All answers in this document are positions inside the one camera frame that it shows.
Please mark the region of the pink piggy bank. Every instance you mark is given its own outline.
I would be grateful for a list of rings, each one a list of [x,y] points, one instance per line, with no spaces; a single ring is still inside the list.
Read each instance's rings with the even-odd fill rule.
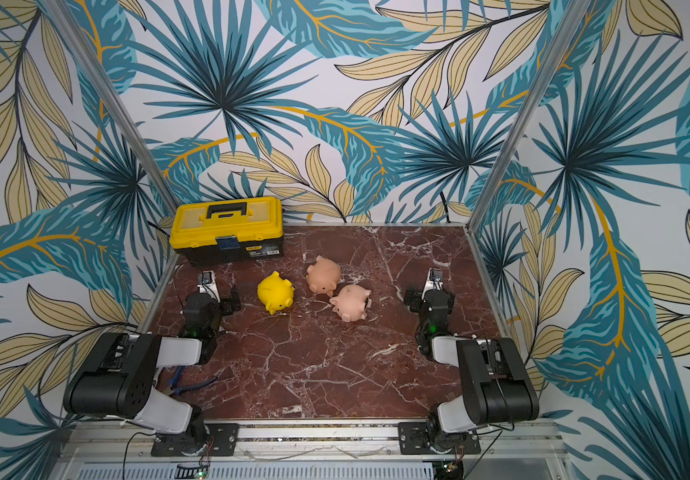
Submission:
[[[333,311],[344,322],[352,323],[366,318],[371,306],[371,291],[359,285],[347,285],[329,300]]]

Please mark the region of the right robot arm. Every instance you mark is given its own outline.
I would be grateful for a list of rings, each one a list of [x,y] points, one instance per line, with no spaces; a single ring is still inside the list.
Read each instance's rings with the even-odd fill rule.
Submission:
[[[513,428],[537,419],[537,394],[512,339],[451,333],[454,295],[442,287],[408,289],[404,304],[418,315],[415,340],[420,354],[456,368],[461,385],[461,394],[433,406],[424,422],[399,425],[404,454],[475,450],[480,427]]]

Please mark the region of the yellow piggy bank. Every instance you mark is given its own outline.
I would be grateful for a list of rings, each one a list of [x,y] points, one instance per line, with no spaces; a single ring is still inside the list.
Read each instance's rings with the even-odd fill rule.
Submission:
[[[283,279],[278,271],[263,279],[257,287],[258,299],[271,315],[291,307],[294,292],[291,281]]]

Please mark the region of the orange piggy bank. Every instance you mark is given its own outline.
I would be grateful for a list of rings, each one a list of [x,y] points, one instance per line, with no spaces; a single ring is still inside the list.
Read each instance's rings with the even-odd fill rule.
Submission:
[[[334,261],[317,256],[315,263],[307,267],[305,279],[313,294],[332,297],[341,281],[341,268]]]

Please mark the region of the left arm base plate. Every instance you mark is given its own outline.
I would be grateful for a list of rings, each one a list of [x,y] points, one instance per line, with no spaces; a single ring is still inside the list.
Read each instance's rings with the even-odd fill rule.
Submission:
[[[206,423],[180,434],[157,434],[153,457],[231,457],[234,455],[239,425]]]

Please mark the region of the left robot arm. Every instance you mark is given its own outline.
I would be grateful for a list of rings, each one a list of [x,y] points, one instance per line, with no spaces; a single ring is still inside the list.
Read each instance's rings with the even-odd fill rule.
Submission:
[[[217,347],[224,317],[242,307],[233,288],[222,299],[204,287],[187,297],[179,334],[103,334],[66,388],[67,413],[127,420],[159,435],[202,441],[202,410],[157,389],[157,373],[170,367],[204,365]]]

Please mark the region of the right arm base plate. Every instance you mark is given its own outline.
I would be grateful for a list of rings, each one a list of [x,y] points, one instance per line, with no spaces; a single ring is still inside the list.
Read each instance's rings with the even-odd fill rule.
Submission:
[[[478,437],[469,432],[447,433],[430,420],[400,422],[397,425],[402,455],[445,455],[481,452]]]

